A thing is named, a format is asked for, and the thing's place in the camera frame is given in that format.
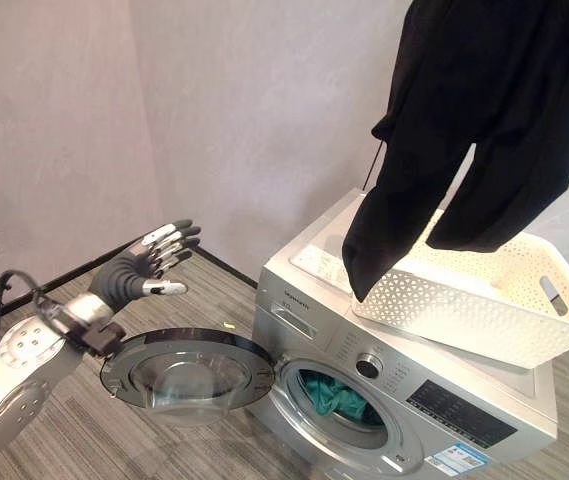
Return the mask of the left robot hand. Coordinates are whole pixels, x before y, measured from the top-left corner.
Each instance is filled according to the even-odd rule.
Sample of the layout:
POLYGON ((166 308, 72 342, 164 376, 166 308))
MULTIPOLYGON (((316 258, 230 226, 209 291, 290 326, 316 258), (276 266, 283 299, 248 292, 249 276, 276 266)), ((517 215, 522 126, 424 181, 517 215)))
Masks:
POLYGON ((192 256, 200 232, 192 220, 178 220, 146 233, 107 261, 88 291, 114 313, 146 296, 186 293, 184 283, 164 279, 164 275, 192 256))

